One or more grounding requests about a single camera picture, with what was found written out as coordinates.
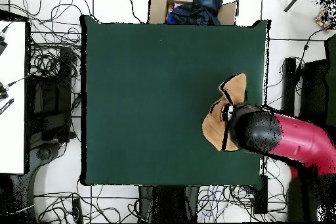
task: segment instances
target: floor tile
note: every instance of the floor tile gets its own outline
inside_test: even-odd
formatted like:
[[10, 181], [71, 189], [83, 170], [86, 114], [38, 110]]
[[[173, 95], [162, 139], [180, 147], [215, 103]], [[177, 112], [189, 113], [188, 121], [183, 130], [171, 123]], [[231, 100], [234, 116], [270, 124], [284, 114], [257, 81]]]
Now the floor tile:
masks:
[[[135, 16], [146, 23], [149, 0], [132, 0], [132, 2]], [[132, 15], [130, 0], [94, 0], [94, 17], [102, 23], [139, 23]]]
[[[287, 11], [284, 9], [291, 0], [262, 0], [262, 19], [270, 19], [270, 37], [284, 39], [308, 39], [309, 36], [321, 29], [315, 22], [323, 7], [320, 0], [297, 0]], [[322, 31], [312, 39], [325, 40], [336, 31]]]
[[261, 0], [239, 0], [239, 15], [236, 25], [252, 26], [261, 19]]
[[75, 30], [80, 32], [79, 17], [81, 14], [91, 14], [93, 5], [93, 0], [10, 0], [10, 2], [17, 5], [17, 7], [12, 7], [14, 13], [26, 16], [24, 11], [19, 8], [27, 9], [28, 4], [28, 11], [31, 14], [36, 14], [34, 18], [41, 20], [50, 20], [52, 18], [53, 25], [51, 22], [40, 24], [36, 20], [33, 21], [31, 30], [44, 32], [50, 30], [67, 32], [70, 28], [75, 28]]
[[68, 220], [68, 223], [73, 224], [74, 218], [72, 215], [69, 215], [67, 213], [64, 213], [61, 209], [64, 209], [63, 205], [65, 207], [65, 212], [71, 212], [72, 211], [72, 199], [71, 198], [61, 198], [58, 199], [57, 197], [43, 197], [43, 198], [34, 198], [34, 204], [35, 204], [35, 214], [37, 216], [38, 221], [42, 222], [51, 222], [54, 221], [53, 224], [59, 224], [59, 218], [62, 220], [62, 224], [66, 224], [66, 219]]

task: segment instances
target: cable bundle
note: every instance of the cable bundle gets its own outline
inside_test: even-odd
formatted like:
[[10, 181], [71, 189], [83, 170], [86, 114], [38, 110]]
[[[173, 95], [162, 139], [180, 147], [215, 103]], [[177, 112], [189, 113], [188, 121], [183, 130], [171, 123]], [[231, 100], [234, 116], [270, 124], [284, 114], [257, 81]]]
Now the cable bundle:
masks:
[[268, 193], [271, 195], [268, 198], [268, 201], [276, 199], [278, 202], [271, 201], [271, 203], [284, 204], [284, 207], [280, 209], [269, 210], [266, 215], [253, 215], [253, 187], [237, 185], [202, 187], [198, 194], [199, 222], [225, 222], [224, 213], [230, 206], [238, 206], [243, 208], [249, 214], [250, 220], [254, 219], [258, 222], [279, 221], [273, 216], [273, 213], [286, 213], [285, 210], [287, 208], [287, 193], [285, 192], [285, 188], [281, 181], [278, 179], [280, 175], [280, 169], [278, 176], [274, 176], [267, 169], [265, 171], [265, 175], [271, 176], [268, 178], [268, 180], [276, 180], [282, 188], [281, 194], [272, 195], [268, 191]]

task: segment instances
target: green felt surface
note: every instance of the green felt surface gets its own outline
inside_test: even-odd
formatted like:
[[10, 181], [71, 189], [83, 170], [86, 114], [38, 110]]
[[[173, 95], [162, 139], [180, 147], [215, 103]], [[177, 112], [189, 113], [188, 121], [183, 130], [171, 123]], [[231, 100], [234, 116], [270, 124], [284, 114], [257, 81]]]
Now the green felt surface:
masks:
[[267, 21], [85, 23], [86, 184], [260, 187], [260, 156], [217, 151], [201, 125], [234, 74], [247, 75], [248, 103], [262, 104]]
[[330, 69], [325, 76], [329, 89], [327, 125], [336, 127], [336, 35], [326, 42], [326, 51], [329, 55]]

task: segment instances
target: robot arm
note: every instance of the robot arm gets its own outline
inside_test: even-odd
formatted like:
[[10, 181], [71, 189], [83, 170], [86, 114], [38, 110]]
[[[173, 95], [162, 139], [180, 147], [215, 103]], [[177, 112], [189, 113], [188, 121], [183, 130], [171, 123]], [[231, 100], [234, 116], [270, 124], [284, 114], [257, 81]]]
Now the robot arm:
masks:
[[228, 128], [239, 148], [285, 156], [302, 162], [307, 168], [316, 165], [319, 176], [336, 174], [335, 145], [321, 127], [312, 123], [238, 104]]

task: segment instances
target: black cable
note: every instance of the black cable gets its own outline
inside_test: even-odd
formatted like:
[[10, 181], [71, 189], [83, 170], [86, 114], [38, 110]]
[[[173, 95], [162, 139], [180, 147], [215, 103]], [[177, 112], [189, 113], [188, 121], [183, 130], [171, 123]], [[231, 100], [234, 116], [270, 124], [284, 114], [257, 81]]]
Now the black cable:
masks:
[[265, 89], [268, 89], [269, 87], [275, 87], [275, 86], [277, 86], [277, 85], [279, 85], [281, 82], [282, 82], [282, 80], [284, 79], [284, 74], [282, 73], [282, 68], [284, 67], [284, 64], [282, 64], [281, 66], [280, 66], [280, 69], [279, 69], [279, 73], [281, 74], [281, 80], [277, 83], [277, 84], [274, 84], [274, 85], [269, 85], [269, 86], [267, 86], [267, 87], [265, 87], [263, 90], [265, 90]]
[[[79, 67], [79, 65], [77, 63], [79, 63], [79, 60], [81, 58], [81, 51], [80, 51], [81, 34], [79, 33], [79, 31], [77, 29], [73, 28], [72, 26], [69, 28], [68, 32], [66, 32], [65, 34], [57, 34], [57, 33], [54, 32], [54, 23], [58, 23], [55, 20], [57, 18], [60, 18], [70, 7], [77, 8], [80, 13], [81, 13], [81, 10], [80, 10], [79, 7], [77, 7], [76, 5], [73, 4], [74, 0], [71, 0], [70, 4], [61, 3], [61, 1], [62, 0], [59, 0], [58, 5], [52, 8], [51, 17], [49, 19], [46, 19], [46, 20], [38, 19], [38, 18], [35, 17], [41, 12], [42, 0], [39, 0], [39, 9], [36, 13], [29, 12], [28, 0], [23, 0], [24, 8], [21, 8], [17, 5], [14, 5], [14, 4], [2, 4], [2, 5], [10, 5], [14, 9], [18, 9], [18, 10], [24, 12], [26, 14], [26, 16], [29, 18], [29, 21], [32, 24], [32, 26], [34, 26], [37, 31], [39, 31], [39, 28], [35, 25], [35, 23], [34, 23], [35, 20], [39, 22], [39, 25], [46, 27], [50, 31], [49, 33], [46, 33], [46, 34], [40, 33], [41, 37], [45, 40], [45, 43], [35, 42], [34, 36], [36, 34], [35, 35], [33, 34], [31, 36], [31, 42], [32, 42], [32, 44], [31, 44], [31, 61], [32, 61], [31, 62], [31, 67], [29, 68], [29, 72], [28, 72], [29, 75], [22, 78], [22, 79], [28, 78], [30, 76], [34, 76], [36, 74], [41, 74], [40, 75], [41, 77], [58, 78], [58, 80], [59, 80], [58, 87], [59, 87], [60, 90], [62, 90], [63, 86], [68, 88], [67, 82], [69, 80], [59, 76], [59, 74], [58, 74], [59, 73], [59, 65], [60, 65], [59, 50], [60, 50], [61, 47], [66, 46], [66, 47], [69, 47], [72, 50], [72, 54], [74, 56], [74, 58], [71, 59], [71, 63], [70, 63], [70, 69], [72, 71], [71, 72], [71, 79], [74, 80], [73, 85], [71, 84], [70, 92], [73, 93], [73, 94], [77, 94], [77, 93], [74, 92], [74, 87], [75, 87], [76, 81], [80, 79], [80, 74], [81, 74], [81, 70], [79, 69], [79, 71], [78, 71], [78, 69], [77, 69]], [[91, 13], [89, 5], [87, 4], [86, 0], [84, 0], [84, 1], [85, 1], [86, 5], [88, 7], [89, 13]], [[62, 6], [65, 6], [66, 8], [61, 13], [59, 13], [59, 9]], [[51, 23], [51, 28], [45, 25], [46, 22]], [[18, 81], [21, 81], [22, 79], [19, 79], [17, 81], [14, 81], [14, 82], [10, 83], [9, 87], [14, 85]]]
[[25, 77], [23, 77], [23, 78], [21, 78], [21, 79], [19, 79], [19, 80], [16, 80], [16, 81], [13, 81], [13, 82], [9, 83], [7, 86], [8, 86], [8, 87], [12, 87], [14, 84], [18, 83], [19, 81], [21, 81], [21, 80], [23, 80], [23, 79], [27, 79], [28, 77], [30, 77], [30, 76], [34, 76], [34, 75], [36, 75], [36, 74], [38, 74], [38, 73], [40, 73], [40, 72], [43, 72], [43, 71], [44, 71], [44, 70], [36, 71], [36, 72], [34, 72], [34, 73], [32, 73], [32, 74], [30, 74], [30, 75], [28, 75], [28, 76], [25, 76]]
[[8, 29], [8, 27], [9, 27], [12, 23], [14, 23], [14, 21], [12, 21], [12, 22], [9, 23], [6, 27], [4, 27], [4, 28], [1, 30], [0, 34], [1, 34], [1, 33], [5, 33], [5, 32], [7, 31], [7, 29]]
[[[99, 215], [102, 215], [103, 218], [104, 218], [108, 223], [113, 223], [113, 222], [111, 222], [111, 221], [105, 216], [104, 211], [106, 211], [106, 210], [113, 210], [113, 211], [115, 211], [115, 212], [118, 214], [118, 216], [119, 216], [119, 220], [118, 220], [117, 222], [120, 222], [120, 221], [121, 221], [120, 213], [118, 212], [117, 209], [115, 209], [115, 208], [106, 208], [106, 209], [101, 210], [100, 208], [97, 208], [94, 204], [91, 204], [91, 203], [87, 202], [84, 198], [82, 198], [78, 193], [75, 193], [75, 192], [47, 193], [47, 194], [43, 194], [43, 195], [37, 195], [37, 196], [34, 196], [34, 197], [42, 197], [42, 196], [48, 196], [48, 195], [50, 195], [50, 194], [64, 194], [64, 193], [69, 193], [70, 195], [65, 196], [65, 197], [64, 197], [64, 196], [59, 196], [59, 197], [57, 197], [57, 199], [56, 199], [52, 204], [50, 204], [50, 205], [46, 208], [46, 210], [45, 210], [44, 212], [42, 212], [42, 213], [38, 216], [38, 222], [39, 222], [39, 223], [42, 222], [42, 220], [43, 220], [43, 218], [44, 218], [44, 216], [45, 216], [46, 213], [53, 212], [53, 213], [55, 213], [55, 215], [57, 216], [58, 221], [59, 221], [59, 224], [61, 224], [61, 222], [62, 222], [63, 219], [66, 221], [67, 224], [69, 224], [69, 222], [68, 222], [68, 220], [67, 220], [67, 216], [69, 216], [69, 215], [73, 215], [73, 213], [72, 213], [72, 212], [69, 212], [69, 211], [66, 210], [63, 201], [65, 201], [66, 199], [69, 199], [69, 198], [72, 198], [72, 199], [73, 199], [74, 197], [79, 198], [81, 201], [83, 201], [84, 203], [90, 205], [90, 207], [94, 208], [94, 209], [96, 210], [96, 211], [94, 211], [94, 213], [95, 213], [95, 212], [98, 212]], [[55, 207], [57, 204], [62, 204], [62, 208], [61, 208], [61, 207]], [[63, 219], [59, 218], [59, 216], [56, 214], [56, 210], [61, 210], [61, 211], [63, 212], [63, 214], [64, 214]]]
[[[287, 208], [287, 193], [285, 193], [285, 189], [284, 186], [282, 185], [281, 181], [278, 179], [278, 177], [281, 174], [281, 170], [278, 167], [278, 165], [275, 163], [275, 166], [279, 169], [279, 173], [277, 176], [275, 176], [273, 173], [270, 173], [268, 170], [265, 172], [266, 174], [268, 173], [269, 175], [272, 176], [272, 178], [270, 178], [270, 180], [275, 179], [277, 180], [277, 182], [279, 182], [279, 184], [282, 186], [282, 193], [281, 194], [276, 194], [276, 195], [272, 195], [271, 197], [268, 198], [268, 200], [272, 199], [272, 198], [277, 198], [277, 196], [283, 196], [283, 200], [279, 199], [279, 203], [283, 203], [284, 207], [282, 208], [278, 208], [278, 209], [273, 209], [273, 210], [269, 210], [267, 214], [265, 215], [260, 215], [261, 220], [256, 218], [256, 216], [253, 215], [252, 213], [252, 203], [251, 200], [249, 198], [247, 198], [248, 194], [251, 194], [253, 191], [253, 189], [251, 187], [248, 186], [228, 186], [228, 187], [224, 187], [221, 194], [220, 194], [220, 198], [223, 197], [222, 202], [226, 202], [227, 204], [225, 205], [225, 207], [223, 209], [221, 209], [221, 211], [217, 214], [214, 213], [214, 211], [216, 210], [218, 203], [220, 202], [217, 197], [216, 194], [218, 193], [218, 190], [216, 192], [211, 191], [210, 187], [207, 187], [206, 189], [200, 189], [199, 190], [199, 200], [198, 200], [198, 210], [197, 210], [197, 214], [199, 214], [202, 210], [207, 211], [207, 213], [204, 213], [204, 221], [209, 218], [209, 220], [212, 217], [215, 217], [214, 222], [217, 222], [219, 217], [223, 215], [223, 213], [225, 212], [225, 210], [227, 209], [227, 207], [229, 205], [236, 205], [239, 206], [241, 208], [243, 208], [250, 216], [251, 219], [254, 219], [257, 222], [277, 222], [278, 220], [271, 214], [271, 213], [285, 213], [283, 212], [286, 208]], [[225, 197], [225, 190], [228, 189], [229, 190], [229, 197]], [[215, 206], [210, 206], [210, 209], [207, 208], [207, 206], [209, 205], [209, 203], [211, 202], [215, 202], [216, 205]]]
[[134, 205], [132, 205], [132, 204], [128, 204], [128, 205], [127, 205], [127, 209], [128, 209], [128, 211], [129, 211], [129, 214], [126, 215], [126, 216], [120, 221], [120, 223], [123, 223], [123, 222], [124, 222], [128, 217], [130, 217], [131, 215], [135, 216], [138, 220], [141, 220], [141, 221], [146, 222], [146, 223], [148, 222], [147, 219], [143, 218], [143, 217], [142, 217], [141, 215], [139, 215], [139, 213], [138, 213], [138, 210], [137, 210], [137, 204], [138, 204], [139, 201], [140, 201], [140, 199], [136, 199]]
[[306, 44], [305, 44], [304, 47], [303, 47], [303, 53], [302, 53], [302, 57], [301, 57], [301, 62], [300, 62], [299, 65], [298, 65], [298, 68], [299, 68], [299, 69], [301, 69], [301, 64], [302, 64], [302, 61], [303, 61], [303, 57], [305, 56], [305, 52], [306, 52], [306, 51], [308, 50], [308, 48], [309, 48], [308, 44], [309, 44], [309, 41], [310, 41], [310, 39], [312, 38], [312, 36], [315, 35], [316, 33], [320, 32], [320, 31], [323, 31], [323, 30], [325, 30], [325, 29], [327, 29], [327, 28], [330, 28], [330, 27], [332, 27], [332, 26], [334, 26], [334, 24], [330, 24], [330, 25], [328, 25], [328, 26], [326, 26], [326, 27], [324, 27], [324, 28], [322, 28], [322, 29], [319, 29], [318, 31], [315, 31], [314, 33], [312, 33], [312, 34], [310, 35], [310, 37], [308, 38]]
[[64, 149], [64, 152], [63, 152], [63, 154], [61, 154], [60, 156], [57, 156], [57, 158], [60, 158], [61, 156], [63, 156], [65, 153], [66, 153], [66, 147], [65, 147], [65, 149]]
[[281, 170], [280, 170], [279, 166], [276, 164], [275, 161], [270, 161], [270, 162], [272, 162], [272, 163], [277, 167], [277, 169], [279, 170], [279, 174], [278, 174], [275, 178], [273, 178], [273, 179], [277, 179], [277, 180], [278, 180], [278, 177], [281, 175]]
[[133, 8], [133, 1], [130, 0], [130, 2], [131, 2], [131, 6], [132, 6], [132, 14], [133, 14], [133, 16], [139, 21], [140, 24], [144, 24], [143, 22], [141, 22], [141, 20], [138, 17], [135, 16], [135, 14], [134, 14], [134, 8]]

